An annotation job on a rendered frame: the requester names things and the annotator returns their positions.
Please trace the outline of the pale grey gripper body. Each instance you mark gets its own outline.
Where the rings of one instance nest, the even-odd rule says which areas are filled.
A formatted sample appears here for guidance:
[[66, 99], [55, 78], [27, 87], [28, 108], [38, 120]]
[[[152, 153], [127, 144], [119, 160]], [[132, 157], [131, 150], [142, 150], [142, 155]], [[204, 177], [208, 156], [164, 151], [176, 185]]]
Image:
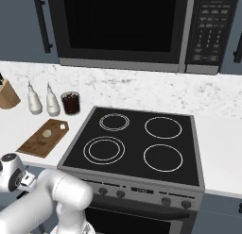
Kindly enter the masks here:
[[36, 176], [30, 172], [26, 172], [22, 178], [19, 189], [22, 191], [31, 192], [36, 185]]

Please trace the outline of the dark brown glass jar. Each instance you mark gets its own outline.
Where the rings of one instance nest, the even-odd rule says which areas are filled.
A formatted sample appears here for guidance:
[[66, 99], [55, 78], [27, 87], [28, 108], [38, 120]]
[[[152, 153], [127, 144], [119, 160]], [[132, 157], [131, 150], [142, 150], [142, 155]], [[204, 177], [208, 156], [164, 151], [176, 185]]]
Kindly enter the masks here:
[[75, 115], [80, 112], [80, 100], [77, 92], [65, 92], [60, 99], [67, 115]]

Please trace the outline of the black hob with steel oven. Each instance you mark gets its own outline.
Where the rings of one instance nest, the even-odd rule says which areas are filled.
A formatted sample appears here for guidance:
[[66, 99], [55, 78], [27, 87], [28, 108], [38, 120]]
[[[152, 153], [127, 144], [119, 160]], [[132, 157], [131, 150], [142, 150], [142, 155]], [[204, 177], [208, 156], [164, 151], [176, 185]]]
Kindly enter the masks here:
[[186, 200], [197, 215], [205, 192], [191, 115], [94, 107], [58, 167], [94, 196], [106, 188], [104, 196], [124, 191], [124, 199], [155, 205], [168, 197], [178, 209]]

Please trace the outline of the black microwave door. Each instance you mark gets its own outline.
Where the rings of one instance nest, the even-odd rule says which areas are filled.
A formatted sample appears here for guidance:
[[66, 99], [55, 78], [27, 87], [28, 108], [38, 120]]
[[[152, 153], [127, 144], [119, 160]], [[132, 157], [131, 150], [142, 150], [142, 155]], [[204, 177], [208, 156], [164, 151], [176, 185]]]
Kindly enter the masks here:
[[61, 65], [175, 72], [188, 0], [48, 0]]

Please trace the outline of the wooden knife block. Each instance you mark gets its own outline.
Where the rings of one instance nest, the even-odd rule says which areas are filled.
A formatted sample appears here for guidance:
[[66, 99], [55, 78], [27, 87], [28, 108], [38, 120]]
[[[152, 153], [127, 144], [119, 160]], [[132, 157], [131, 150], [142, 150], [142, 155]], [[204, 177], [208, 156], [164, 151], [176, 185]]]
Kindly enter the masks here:
[[21, 102], [19, 96], [5, 78], [0, 87], [0, 109], [12, 109]]

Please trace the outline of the black and steel microwave oven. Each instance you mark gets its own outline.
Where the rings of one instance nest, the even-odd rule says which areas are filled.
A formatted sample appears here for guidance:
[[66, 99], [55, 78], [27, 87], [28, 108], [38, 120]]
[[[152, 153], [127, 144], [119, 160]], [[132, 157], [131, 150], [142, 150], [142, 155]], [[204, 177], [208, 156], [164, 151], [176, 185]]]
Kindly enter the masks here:
[[185, 58], [177, 73], [218, 73], [237, 4], [238, 0], [188, 0]]

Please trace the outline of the wooden cutting board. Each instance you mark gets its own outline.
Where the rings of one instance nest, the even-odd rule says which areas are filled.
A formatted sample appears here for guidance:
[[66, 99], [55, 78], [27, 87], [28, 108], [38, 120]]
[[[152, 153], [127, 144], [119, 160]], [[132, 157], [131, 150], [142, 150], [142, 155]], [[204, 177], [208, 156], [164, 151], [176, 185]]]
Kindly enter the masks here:
[[[45, 138], [43, 132], [47, 129], [51, 131], [51, 136]], [[49, 119], [17, 149], [17, 152], [44, 159], [68, 131], [67, 122]]]

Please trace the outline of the white pointed bottle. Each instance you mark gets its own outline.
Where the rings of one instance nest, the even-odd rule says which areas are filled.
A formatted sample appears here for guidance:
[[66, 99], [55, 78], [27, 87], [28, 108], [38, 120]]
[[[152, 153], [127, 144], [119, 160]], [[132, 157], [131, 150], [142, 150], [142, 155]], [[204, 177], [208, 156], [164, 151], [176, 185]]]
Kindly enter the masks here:
[[32, 114], [38, 115], [43, 112], [43, 105], [38, 94], [34, 91], [31, 84], [28, 84], [28, 107]]
[[50, 116], [58, 116], [61, 112], [56, 95], [52, 92], [50, 85], [47, 85], [46, 109]]

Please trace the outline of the black oven door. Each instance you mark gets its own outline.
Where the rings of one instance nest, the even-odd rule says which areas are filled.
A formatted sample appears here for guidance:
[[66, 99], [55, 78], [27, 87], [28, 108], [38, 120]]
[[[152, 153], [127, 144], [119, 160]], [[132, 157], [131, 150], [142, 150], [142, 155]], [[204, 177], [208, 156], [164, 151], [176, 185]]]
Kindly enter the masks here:
[[85, 213], [96, 234], [192, 234], [197, 212], [181, 210], [189, 211], [191, 216], [181, 220], [162, 220], [157, 217], [96, 208], [91, 205]]

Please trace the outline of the grey-blue wall cupboard door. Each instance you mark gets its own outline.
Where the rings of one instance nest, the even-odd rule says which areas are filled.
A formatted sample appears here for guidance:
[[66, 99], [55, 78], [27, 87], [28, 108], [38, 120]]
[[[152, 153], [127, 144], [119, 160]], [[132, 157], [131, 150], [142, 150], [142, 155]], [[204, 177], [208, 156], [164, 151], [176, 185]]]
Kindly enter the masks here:
[[228, 40], [224, 59], [220, 68], [223, 75], [242, 75], [242, 60], [240, 63], [233, 61], [233, 53], [236, 51], [240, 35], [242, 34], [242, 8], [239, 8], [233, 20], [233, 27]]
[[51, 53], [43, 50], [34, 0], [0, 0], [0, 60], [59, 63], [48, 0], [43, 1]]

